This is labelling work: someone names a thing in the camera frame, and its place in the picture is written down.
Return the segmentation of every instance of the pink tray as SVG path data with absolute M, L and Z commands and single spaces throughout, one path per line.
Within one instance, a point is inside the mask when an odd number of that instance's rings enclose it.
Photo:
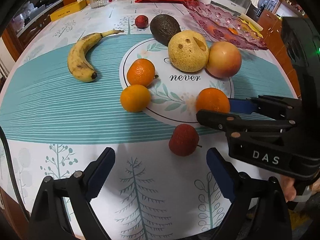
M 192 0 L 185 1 L 184 6 L 201 28 L 217 41 L 229 41 L 242 49 L 268 49 L 249 25 L 221 8 Z M 228 28 L 235 29 L 238 34 L 232 33 Z

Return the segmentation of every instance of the small red fruit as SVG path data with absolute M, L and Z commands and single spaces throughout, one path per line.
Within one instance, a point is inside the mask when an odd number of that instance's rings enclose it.
M 185 157 L 196 150 L 198 142 L 199 135 L 196 129 L 183 123 L 174 129 L 169 141 L 169 148 L 174 154 Z
M 145 16 L 145 15 L 139 15 L 139 16 L 135 19 L 134 23 L 136 24 L 136 26 L 137 26 L 138 28 L 142 29 L 142 28 L 145 28 L 145 27 L 148 26 L 149 19 L 148 19 L 148 17 Z

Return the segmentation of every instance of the teal stripe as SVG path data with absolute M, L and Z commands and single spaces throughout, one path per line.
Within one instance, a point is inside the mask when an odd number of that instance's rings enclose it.
M 72 45 L 19 67 L 0 108 L 0 125 L 7 138 L 64 144 L 169 139 L 173 126 L 145 113 L 127 113 L 119 102 L 120 62 L 133 45 L 149 38 L 152 35 L 136 34 L 104 39 L 87 56 L 99 75 L 98 80 L 91 83 L 79 82 L 70 75 L 66 62 Z M 244 55 L 241 70 L 232 79 L 235 98 L 259 94 L 292 97 L 278 68 L 256 56 Z M 259 114 L 242 117 L 265 119 Z M 216 132 L 206 127 L 197 130 L 199 135 Z

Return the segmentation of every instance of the black circle outline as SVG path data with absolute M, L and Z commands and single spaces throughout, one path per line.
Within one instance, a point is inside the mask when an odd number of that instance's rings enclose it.
M 125 58 L 124 64 L 123 64 L 123 79 L 124 79 L 124 83 L 125 83 L 125 85 L 126 85 L 127 87 L 128 87 L 128 84 L 127 84 L 127 81 L 125 80 L 125 76 L 124 76 L 124 66 L 125 66 L 125 63 L 127 62 L 127 59 L 128 59 L 128 57 L 129 57 L 129 55 L 131 54 L 131 52 L 133 52 L 133 50 L 135 50 L 135 49 L 136 49 L 137 47 L 139 47 L 140 45 L 142 45 L 142 44 L 144 44 L 144 43 L 146 43 L 146 42 L 148 42 L 148 41 L 155 41 L 155 40 L 156 40 L 156 39 L 152 39 L 152 40 L 148 39 L 147 41 L 145 41 L 145 42 L 137 45 L 136 47 L 134 47 L 134 48 L 130 51 L 130 53 L 129 53 L 129 54 L 127 55 L 127 57 Z M 230 90 L 231 90 L 231 93 L 230 93 L 230 98 L 231 98 L 231 95 L 232 95 L 232 85 L 231 85 L 231 80 L 230 80 L 230 78 L 229 78 L 229 83 L 230 83 Z M 158 113 L 152 111 L 152 110 L 149 109 L 149 108 L 147 108 L 147 109 L 148 109 L 150 112 L 152 112 L 152 113 L 154 113 L 154 114 L 156 114 L 156 115 L 158 115 L 158 116 L 161 116 L 162 118 L 171 120 L 171 121 L 181 122 L 181 123 L 199 123 L 199 122 L 184 122 L 184 121 L 174 120 L 174 119 L 171 119 L 171 118 L 169 118 L 169 117 L 165 117 L 165 116 L 163 116 L 163 115 L 161 115 L 161 114 L 158 114 Z

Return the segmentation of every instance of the yellow object in tray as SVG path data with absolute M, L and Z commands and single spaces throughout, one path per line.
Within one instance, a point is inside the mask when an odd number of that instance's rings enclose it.
M 54 22 L 58 19 L 61 19 L 65 16 L 67 16 L 67 15 L 81 11 L 86 6 L 87 6 L 87 3 L 85 2 L 85 0 L 70 3 L 70 4 L 63 6 L 62 8 L 56 10 L 54 13 L 50 14 L 51 21 Z

